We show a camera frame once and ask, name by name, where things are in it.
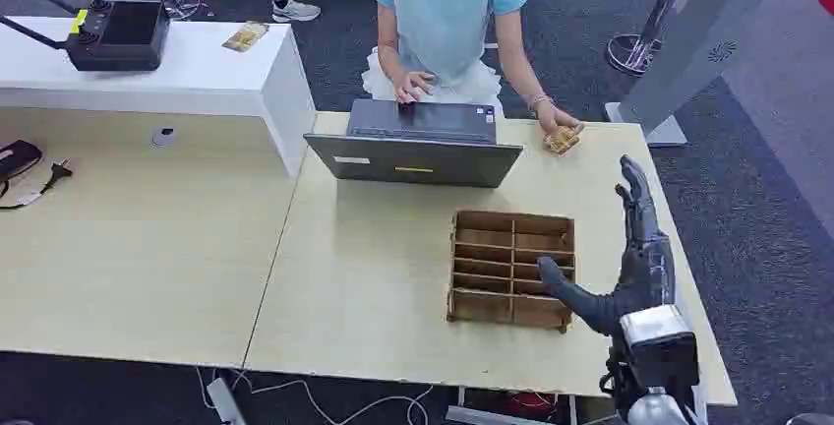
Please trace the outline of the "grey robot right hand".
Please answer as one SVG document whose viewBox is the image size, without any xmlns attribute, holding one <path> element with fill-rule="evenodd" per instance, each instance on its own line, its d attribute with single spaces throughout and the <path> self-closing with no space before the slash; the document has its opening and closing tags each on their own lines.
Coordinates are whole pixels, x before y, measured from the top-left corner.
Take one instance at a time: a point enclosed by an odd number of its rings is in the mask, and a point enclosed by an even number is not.
<svg viewBox="0 0 834 425">
<path fill-rule="evenodd" d="M 629 186 L 616 186 L 623 201 L 625 248 L 614 289 L 595 294 L 566 279 L 556 261 L 537 259 L 548 293 L 579 316 L 593 331 L 620 334 L 624 315 L 675 302 L 675 263 L 669 236 L 661 230 L 644 170 L 629 155 L 620 158 Z"/>
</svg>

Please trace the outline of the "person's right hand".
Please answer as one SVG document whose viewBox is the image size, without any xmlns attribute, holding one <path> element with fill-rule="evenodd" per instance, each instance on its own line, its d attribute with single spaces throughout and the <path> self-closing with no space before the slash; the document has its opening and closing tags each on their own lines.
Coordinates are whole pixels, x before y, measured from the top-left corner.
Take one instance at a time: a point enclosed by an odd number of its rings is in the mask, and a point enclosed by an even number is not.
<svg viewBox="0 0 834 425">
<path fill-rule="evenodd" d="M 425 95 L 433 93 L 435 75 L 426 72 L 409 71 L 397 75 L 392 83 L 394 96 L 399 103 L 416 103 Z"/>
</svg>

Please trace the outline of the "person's left hand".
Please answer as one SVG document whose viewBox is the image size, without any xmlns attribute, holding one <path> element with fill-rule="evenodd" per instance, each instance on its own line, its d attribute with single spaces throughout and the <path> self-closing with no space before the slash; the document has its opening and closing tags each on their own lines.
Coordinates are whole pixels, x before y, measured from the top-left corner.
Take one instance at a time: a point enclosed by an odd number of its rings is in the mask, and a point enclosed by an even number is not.
<svg viewBox="0 0 834 425">
<path fill-rule="evenodd" d="M 539 124 L 546 136 L 557 134 L 561 128 L 568 128 L 579 134 L 584 123 L 557 107 L 551 100 L 540 100 L 532 106 Z"/>
</svg>

